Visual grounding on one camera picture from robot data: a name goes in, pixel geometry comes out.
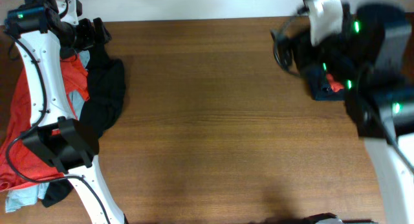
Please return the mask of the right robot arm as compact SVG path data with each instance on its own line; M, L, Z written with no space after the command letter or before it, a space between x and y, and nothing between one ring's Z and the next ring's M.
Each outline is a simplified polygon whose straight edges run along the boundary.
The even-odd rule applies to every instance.
M404 10L342 5L340 30L312 44L311 30L280 46L315 100L341 100L371 158L389 223L413 222L413 83L402 74L411 36Z

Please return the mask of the orange soccer t-shirt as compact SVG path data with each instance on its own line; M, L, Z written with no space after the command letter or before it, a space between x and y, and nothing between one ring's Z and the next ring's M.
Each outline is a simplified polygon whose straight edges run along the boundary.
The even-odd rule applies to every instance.
M330 85L330 88L331 88L331 90L334 92L334 93L338 93L338 92L340 92L340 91L342 91L342 90L344 90L345 89L345 87L340 83L340 82L337 82L335 79L334 79L334 77L333 77L333 75L332 74L326 74L326 79L327 79L327 81L328 81L328 83L329 83L329 85Z

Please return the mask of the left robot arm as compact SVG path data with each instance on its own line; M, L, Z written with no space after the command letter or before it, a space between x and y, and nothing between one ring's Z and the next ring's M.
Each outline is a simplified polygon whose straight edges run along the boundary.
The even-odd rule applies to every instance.
M30 129L13 143L57 169L77 191L93 223L127 223L101 173L98 137L78 121L65 93L60 62L111 40L102 20L82 19L78 0L24 0L10 10L5 33L25 66L31 101Z

